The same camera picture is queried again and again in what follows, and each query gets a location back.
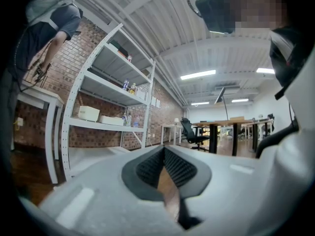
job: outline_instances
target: white metal shelving unit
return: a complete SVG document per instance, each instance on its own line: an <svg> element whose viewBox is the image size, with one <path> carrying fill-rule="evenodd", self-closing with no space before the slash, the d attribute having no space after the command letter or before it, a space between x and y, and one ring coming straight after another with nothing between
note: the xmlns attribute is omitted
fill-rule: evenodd
<svg viewBox="0 0 315 236"><path fill-rule="evenodd" d="M69 147L68 139L71 125L100 130L132 132L141 144L141 147L145 147L156 62L150 59L122 30L122 26L122 24L118 25L97 45L97 47L93 50L91 55L84 63L70 91L64 111L62 128L62 159L66 180L70 180L73 176L85 170L90 165L103 160L107 156L128 152L128 150L122 147ZM150 67L152 68L152 71L148 76L143 74L135 65L121 56L117 50L114 50L112 45L109 44L109 41L118 32L121 33L128 41L130 41L130 43L133 44L140 54L142 54L148 61ZM121 87L107 81L105 78L110 79L118 85L122 85L125 78L129 78L129 81L136 83L137 85L149 83L150 86L147 92L146 100L143 100L136 95L123 90ZM85 121L73 117L73 107L79 91L126 108L145 105L146 111L143 128L108 125L99 122ZM143 133L142 139L138 138L138 136L135 134L136 132Z"/></svg>

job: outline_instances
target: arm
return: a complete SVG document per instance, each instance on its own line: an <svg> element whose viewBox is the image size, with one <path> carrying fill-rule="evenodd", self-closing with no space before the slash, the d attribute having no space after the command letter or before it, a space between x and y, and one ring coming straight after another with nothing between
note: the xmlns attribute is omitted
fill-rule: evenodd
<svg viewBox="0 0 315 236"><path fill-rule="evenodd" d="M46 71L48 64L51 62L51 60L53 59L53 57L55 56L57 51L63 45L66 38L67 38L67 34L64 31L59 31L56 34L56 36L53 38L53 40L52 40L52 42L48 48L45 60L41 65L41 69L43 71Z"/></svg>

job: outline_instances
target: white ceiling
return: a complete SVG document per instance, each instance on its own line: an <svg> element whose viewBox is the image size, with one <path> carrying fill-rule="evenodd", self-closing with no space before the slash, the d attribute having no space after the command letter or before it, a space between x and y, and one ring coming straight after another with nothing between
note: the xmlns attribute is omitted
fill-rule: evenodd
<svg viewBox="0 0 315 236"><path fill-rule="evenodd" d="M157 74L183 106L214 101L215 88L233 86L226 101L253 100L274 76L255 71L272 67L268 29L237 29L231 35L207 31L186 0L77 0L107 25L125 30L157 61ZM180 76L215 69L216 75L181 81Z"/></svg>

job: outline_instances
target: power outlet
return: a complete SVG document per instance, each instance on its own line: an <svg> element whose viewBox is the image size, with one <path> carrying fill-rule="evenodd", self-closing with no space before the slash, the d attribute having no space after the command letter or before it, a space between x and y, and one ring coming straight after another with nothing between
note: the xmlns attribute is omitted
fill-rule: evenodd
<svg viewBox="0 0 315 236"><path fill-rule="evenodd" d="M22 127L23 126L23 119L18 117L17 124L18 124L18 126Z"/></svg>

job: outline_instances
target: white table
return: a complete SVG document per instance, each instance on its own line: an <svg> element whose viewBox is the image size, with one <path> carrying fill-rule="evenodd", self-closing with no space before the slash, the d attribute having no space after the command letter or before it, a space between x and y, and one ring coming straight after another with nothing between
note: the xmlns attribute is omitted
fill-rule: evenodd
<svg viewBox="0 0 315 236"><path fill-rule="evenodd" d="M174 145L176 145L176 131L179 128L179 143L182 143L182 129L183 127L181 125L162 125L162 134L161 134L161 144L163 144L163 137L164 137L164 128L170 128L171 130L174 129ZM169 132L168 141L171 142L171 134L172 132Z"/></svg>
<svg viewBox="0 0 315 236"><path fill-rule="evenodd" d="M32 86L32 84L23 81L21 85L21 89L25 89L27 87ZM42 89L40 87L34 86L30 89L27 89L18 95L18 100L23 101L27 104L35 106L37 108L46 109L48 107L48 113L46 118L46 127L45 127L45 151L46 151L46 161L48 166L48 172L51 179L51 182L56 184L58 183L54 158L52 152L52 130L53 130L53 122L55 116L56 107L57 116L55 121L55 133L54 133L54 151L55 151L55 159L59 159L58 155L58 137L59 137L59 123L61 118L61 113L63 111L64 102L61 98L48 90Z"/></svg>
<svg viewBox="0 0 315 236"><path fill-rule="evenodd" d="M242 127L245 127L245 133L247 133L247 139L250 138L250 127L253 125L253 124L257 124L258 127L259 127L259 140L262 140L263 138L263 134L262 134L262 131L261 131L261 127L263 125L265 125L265 123L267 123L267 125L269 124L270 125L270 134L272 134L272 124L273 124L274 120L273 119L270 119L270 120L264 120L264 121L257 121L257 122L253 122L253 123L246 123L246 124L242 124Z"/></svg>

